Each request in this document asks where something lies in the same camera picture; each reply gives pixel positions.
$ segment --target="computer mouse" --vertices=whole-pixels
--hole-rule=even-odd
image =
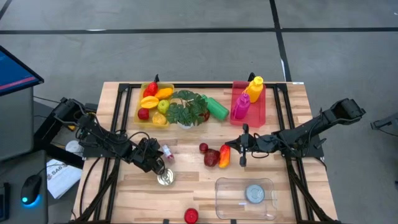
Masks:
[[[21,200],[25,205],[33,203],[40,192],[42,185],[42,177],[39,175],[32,175],[25,180],[21,189]]]

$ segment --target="pink bottle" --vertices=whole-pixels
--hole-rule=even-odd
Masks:
[[[232,117],[234,119],[243,119],[248,113],[250,107],[250,96],[243,93],[235,102],[234,109],[232,110]]]

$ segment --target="green apple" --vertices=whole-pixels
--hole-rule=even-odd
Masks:
[[[169,109],[170,103],[168,100],[161,100],[157,105],[157,110],[162,113],[166,114],[166,111]]]

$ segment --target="red fruit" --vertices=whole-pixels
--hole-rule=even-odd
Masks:
[[[200,143],[199,150],[200,153],[204,154],[209,149],[209,146],[206,143]]]
[[[206,113],[204,113],[204,114],[199,114],[199,116],[204,117],[204,118],[205,118],[205,121],[207,121],[207,120],[209,120],[209,117],[210,117],[210,111],[209,111],[209,110],[206,110]]]
[[[151,92],[149,92],[149,91],[147,91],[147,90],[144,90],[144,94],[142,95],[142,97],[145,98],[145,97],[147,97],[147,96],[154,96],[154,95],[152,95]]]
[[[157,93],[157,84],[156,82],[151,82],[144,90],[143,97],[154,96],[156,93]]]
[[[198,221],[199,214],[194,208],[188,208],[185,211],[184,220],[187,224],[195,224]]]
[[[214,149],[209,149],[205,153],[205,165],[208,167],[213,167],[217,165],[220,160],[220,152]]]
[[[146,108],[141,108],[138,110],[138,118],[143,119],[143,120],[148,120],[149,119],[149,110]]]

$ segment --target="yellow basket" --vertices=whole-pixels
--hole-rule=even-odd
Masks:
[[[145,89],[147,88],[147,86],[149,84],[150,83],[143,83],[141,85],[141,91],[139,93],[139,99],[138,99],[138,102],[137,102],[137,109],[136,109],[136,113],[134,114],[134,119],[133,119],[134,124],[137,124],[137,125],[142,126],[142,127],[168,128],[169,125],[170,125],[169,122],[167,122],[166,124],[154,124],[154,123],[152,123],[152,117],[156,113],[157,107],[149,109],[149,119],[148,120],[145,121],[145,120],[141,120],[141,119],[138,118],[137,114],[138,114],[138,111],[141,109],[141,100],[143,99],[144,91],[145,91]],[[158,82],[157,83],[157,87],[158,87],[158,90],[161,90],[161,89],[164,89],[164,88],[171,88],[171,89],[173,89],[173,92],[174,92],[174,85],[173,84]]]

